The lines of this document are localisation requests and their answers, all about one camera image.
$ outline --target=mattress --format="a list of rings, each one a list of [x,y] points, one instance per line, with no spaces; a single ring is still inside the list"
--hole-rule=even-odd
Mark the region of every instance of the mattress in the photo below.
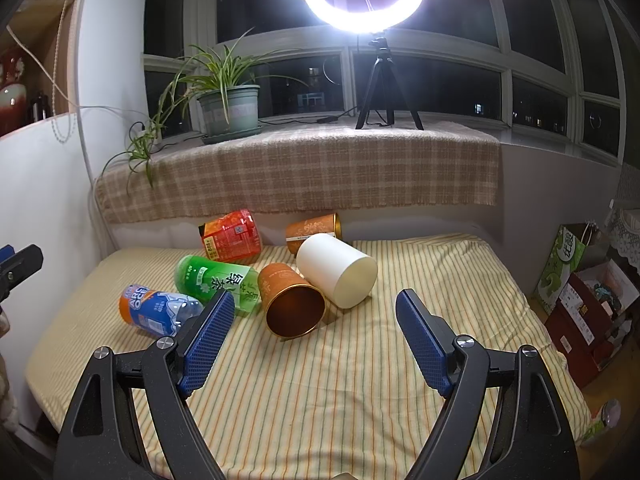
[[[379,265],[372,294],[351,310],[334,306],[307,336],[284,341],[264,313],[237,318],[202,389],[188,400],[194,419],[228,478],[402,479],[443,405],[424,382],[394,314],[413,288],[456,333],[486,348],[537,347],[558,388],[574,436],[590,421],[564,357],[487,243],[468,235],[355,242]],[[59,429],[76,383],[98,346],[146,348],[153,338],[124,323],[117,299],[131,283],[175,290],[175,264],[193,251],[134,248],[105,259],[75,291],[37,345],[26,379]],[[286,248],[266,247],[252,265],[294,266]],[[487,391],[462,476],[481,463],[497,389]],[[138,421],[153,470],[170,477],[141,390]]]

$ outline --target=white paper cup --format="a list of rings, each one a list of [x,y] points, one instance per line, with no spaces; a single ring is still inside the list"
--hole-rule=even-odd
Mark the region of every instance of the white paper cup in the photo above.
[[[305,240],[296,263],[305,279],[340,308],[364,300],[378,278],[378,264],[371,256],[325,233]]]

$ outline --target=red and white vase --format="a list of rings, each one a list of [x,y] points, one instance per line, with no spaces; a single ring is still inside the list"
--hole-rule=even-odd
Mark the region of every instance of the red and white vase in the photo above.
[[[10,50],[0,57],[0,137],[23,127],[27,121],[27,89],[22,51]]]

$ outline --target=tripod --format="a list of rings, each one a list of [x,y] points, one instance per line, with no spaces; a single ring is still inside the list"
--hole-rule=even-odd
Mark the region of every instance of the tripod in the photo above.
[[[413,103],[410,99],[409,93],[406,88],[402,86],[400,83],[400,75],[398,72],[398,67],[394,64],[391,59],[391,49],[389,48],[388,43],[386,42],[386,38],[376,38],[375,40],[369,43],[371,46],[376,46],[378,48],[378,59],[376,60],[375,65],[373,66],[373,71],[371,72],[371,78],[369,79],[369,86],[367,87],[367,96],[364,99],[364,106],[360,111],[360,116],[358,117],[358,123],[356,124],[356,130],[361,130],[364,126],[365,122],[369,118],[369,111],[371,108],[371,100],[373,99],[373,92],[376,90],[376,83],[378,82],[378,76],[382,72],[382,84],[383,89],[385,91],[385,104],[386,104],[386,124],[388,126],[393,125],[396,122],[396,114],[394,112],[393,105],[391,103],[389,92],[391,91],[391,81],[393,79],[396,80],[398,84],[398,88],[400,89],[400,93],[404,98],[404,102],[407,104],[409,111],[411,112],[411,117],[414,118],[415,127],[419,130],[424,130],[424,126],[422,126],[422,121],[420,120],[420,116],[418,112],[415,110]]]

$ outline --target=red package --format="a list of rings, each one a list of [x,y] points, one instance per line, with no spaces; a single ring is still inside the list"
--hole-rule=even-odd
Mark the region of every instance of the red package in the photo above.
[[[248,258],[262,250],[258,227],[247,209],[201,225],[200,237],[209,259],[218,262]]]

